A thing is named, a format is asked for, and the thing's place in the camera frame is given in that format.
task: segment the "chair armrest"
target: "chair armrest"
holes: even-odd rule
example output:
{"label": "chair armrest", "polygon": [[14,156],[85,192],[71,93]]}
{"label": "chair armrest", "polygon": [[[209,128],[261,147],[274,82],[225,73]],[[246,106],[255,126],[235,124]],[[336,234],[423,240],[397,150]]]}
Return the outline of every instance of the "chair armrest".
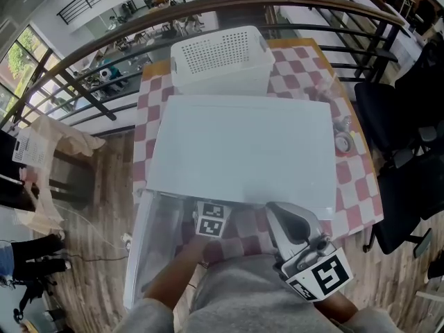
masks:
{"label": "chair armrest", "polygon": [[436,127],[436,133],[438,138],[444,136],[444,121],[439,121],[438,126]]}
{"label": "chair armrest", "polygon": [[421,141],[427,143],[432,142],[438,137],[435,127],[421,127],[418,129]]}
{"label": "chair armrest", "polygon": [[393,156],[393,163],[395,165],[395,168],[399,169],[412,159],[413,159],[413,152],[411,151],[411,149],[404,148],[400,149],[395,153],[395,155]]}

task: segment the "beige cloth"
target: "beige cloth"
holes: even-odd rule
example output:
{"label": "beige cloth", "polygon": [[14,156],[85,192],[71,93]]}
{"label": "beige cloth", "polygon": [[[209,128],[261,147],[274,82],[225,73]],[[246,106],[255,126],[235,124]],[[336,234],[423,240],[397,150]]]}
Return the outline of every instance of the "beige cloth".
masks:
{"label": "beige cloth", "polygon": [[34,198],[35,212],[16,210],[16,214],[19,221],[32,230],[49,234],[51,229],[61,230],[60,223],[63,221],[54,206],[49,189],[54,150],[57,149],[67,155],[82,153],[90,157],[94,149],[104,145],[105,140],[88,135],[44,115],[36,119],[30,127],[48,141],[48,146],[43,167],[33,169],[37,174],[36,185],[40,190],[39,198]]}

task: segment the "wooden handrail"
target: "wooden handrail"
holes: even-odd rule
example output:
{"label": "wooden handrail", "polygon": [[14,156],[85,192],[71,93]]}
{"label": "wooden handrail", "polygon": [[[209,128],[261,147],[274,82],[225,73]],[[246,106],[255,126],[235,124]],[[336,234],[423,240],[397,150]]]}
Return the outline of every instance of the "wooden handrail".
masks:
{"label": "wooden handrail", "polygon": [[[165,9],[156,10],[147,15],[134,19],[126,24],[107,33],[102,38],[94,40],[81,48],[77,49],[65,59],[61,60],[55,67],[50,69],[45,75],[37,80],[37,82],[29,88],[26,94],[33,94],[43,86],[49,79],[57,76],[61,71],[72,66],[75,62],[83,59],[89,54],[103,48],[115,40],[124,38],[132,33],[140,32],[148,27],[152,27],[164,22],[173,21],[182,17],[200,14],[226,8],[241,8],[250,5],[272,5],[272,6],[304,6],[313,8],[326,8],[336,11],[349,12],[364,17],[373,18],[395,26],[403,26],[404,22],[397,16],[382,12],[367,6],[346,0],[196,0],[188,3],[170,6]],[[6,120],[10,118],[10,114],[15,112],[21,104],[21,99],[13,105],[11,111],[6,115],[5,119],[0,122],[2,127]]]}

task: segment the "white cable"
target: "white cable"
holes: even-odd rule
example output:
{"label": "white cable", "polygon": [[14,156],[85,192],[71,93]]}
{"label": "white cable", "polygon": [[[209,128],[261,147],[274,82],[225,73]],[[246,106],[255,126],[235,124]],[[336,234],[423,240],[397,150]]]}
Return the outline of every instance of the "white cable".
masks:
{"label": "white cable", "polygon": [[75,212],[75,211],[72,211],[72,210],[70,210],[70,209],[67,209],[67,208],[65,208],[65,207],[63,207],[63,206],[60,206],[60,205],[57,205],[56,203],[54,204],[55,206],[57,206],[57,207],[59,207],[60,209],[62,209],[62,210],[65,210],[65,211],[68,211],[68,212],[71,212],[72,214],[75,214],[75,215],[77,215],[77,216],[79,216],[80,218],[82,218],[84,221],[87,221],[88,222],[88,224],[92,227],[92,229],[95,231],[95,233],[100,237],[100,239],[102,240],[102,241],[104,241],[106,244],[109,244],[110,246],[112,246],[114,249],[124,249],[124,250],[126,250],[126,247],[116,247],[113,243],[110,243],[109,241],[107,241],[105,238],[103,238],[103,235],[97,230],[97,228],[95,228],[94,227],[94,225],[91,223],[91,222],[89,222],[85,217],[83,217],[81,214],[79,214],[78,212]]}

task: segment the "black pants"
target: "black pants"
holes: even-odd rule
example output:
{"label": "black pants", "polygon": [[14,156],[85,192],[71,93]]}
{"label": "black pants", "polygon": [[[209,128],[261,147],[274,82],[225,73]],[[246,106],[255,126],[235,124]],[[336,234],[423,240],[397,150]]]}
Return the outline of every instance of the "black pants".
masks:
{"label": "black pants", "polygon": [[[117,73],[116,73],[116,75],[114,76],[114,78],[110,78],[110,80],[120,78],[121,76],[123,76],[123,75],[122,75],[122,73],[121,73],[120,70],[119,70],[119,71],[117,71]],[[121,81],[118,81],[118,82],[116,83],[116,85],[117,85],[118,87],[121,87],[121,88],[123,89],[123,84],[122,84]]]}
{"label": "black pants", "polygon": [[63,259],[27,262],[30,259],[38,259],[64,248],[63,243],[55,234],[33,241],[11,243],[11,246],[14,253],[14,273],[12,276],[16,280],[34,280],[66,269]]}

